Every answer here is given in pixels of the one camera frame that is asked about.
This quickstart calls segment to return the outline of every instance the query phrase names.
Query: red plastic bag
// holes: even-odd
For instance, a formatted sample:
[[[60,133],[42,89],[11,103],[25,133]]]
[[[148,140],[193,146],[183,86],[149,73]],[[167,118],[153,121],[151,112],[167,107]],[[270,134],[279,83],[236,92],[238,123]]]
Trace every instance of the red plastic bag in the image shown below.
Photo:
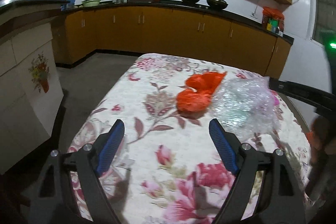
[[[186,85],[196,89],[186,89],[177,97],[177,109],[179,111],[198,112],[206,109],[211,103],[211,95],[215,92],[225,73],[206,72],[202,75],[192,75],[186,80]]]
[[[263,11],[262,14],[274,19],[282,19],[284,20],[285,17],[284,15],[278,10],[278,9],[274,9],[274,8],[270,8],[270,7],[263,7]]]

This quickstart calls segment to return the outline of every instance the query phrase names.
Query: metal screw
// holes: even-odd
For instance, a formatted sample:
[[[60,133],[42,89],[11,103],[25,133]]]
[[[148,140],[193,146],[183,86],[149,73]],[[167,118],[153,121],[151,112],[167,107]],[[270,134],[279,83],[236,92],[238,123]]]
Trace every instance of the metal screw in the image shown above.
[[[275,153],[278,155],[278,156],[282,156],[284,154],[284,152],[281,150],[281,149],[277,149],[275,150]]]
[[[84,149],[85,151],[90,151],[90,150],[92,149],[92,144],[87,143],[86,145],[83,146],[83,149]]]
[[[241,146],[244,150],[250,150],[251,149],[251,145],[249,145],[248,143],[243,143]]]
[[[58,155],[58,150],[52,150],[50,152],[50,156],[52,156],[52,157],[56,157],[57,155]]]

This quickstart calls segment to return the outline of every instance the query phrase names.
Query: gray floor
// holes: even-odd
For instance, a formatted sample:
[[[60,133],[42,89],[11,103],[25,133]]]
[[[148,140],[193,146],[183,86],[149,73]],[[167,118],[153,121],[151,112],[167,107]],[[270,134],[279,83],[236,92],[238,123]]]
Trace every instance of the gray floor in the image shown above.
[[[75,68],[57,68],[63,89],[66,113],[59,138],[59,149],[65,152],[91,111],[137,57],[95,53]]]

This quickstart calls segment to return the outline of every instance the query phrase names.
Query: red bag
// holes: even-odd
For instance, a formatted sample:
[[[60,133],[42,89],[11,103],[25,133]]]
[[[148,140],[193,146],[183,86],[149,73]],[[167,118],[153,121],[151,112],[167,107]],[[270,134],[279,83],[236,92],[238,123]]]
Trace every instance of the red bag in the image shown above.
[[[191,88],[180,92],[177,97],[177,109],[179,111],[199,112],[206,109],[211,103],[211,95],[215,92],[225,73],[206,72],[202,75],[192,75],[185,84]]]

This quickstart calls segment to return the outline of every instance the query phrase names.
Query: flower decal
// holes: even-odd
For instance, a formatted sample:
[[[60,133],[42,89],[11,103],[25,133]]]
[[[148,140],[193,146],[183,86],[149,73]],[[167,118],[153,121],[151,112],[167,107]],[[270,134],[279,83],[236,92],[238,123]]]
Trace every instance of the flower decal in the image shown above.
[[[174,155],[171,150],[161,144],[155,152],[157,161],[163,166],[171,166],[174,162]]]
[[[28,69],[32,76],[31,81],[35,84],[34,89],[38,89],[39,92],[41,92],[42,88],[44,93],[47,93],[49,90],[48,77],[50,76],[50,73],[47,63],[48,59],[44,57],[42,52],[41,54],[38,54],[36,59],[33,58],[31,67]]]
[[[144,192],[151,198],[159,198],[163,195],[162,187],[156,181],[144,181],[141,183]]]

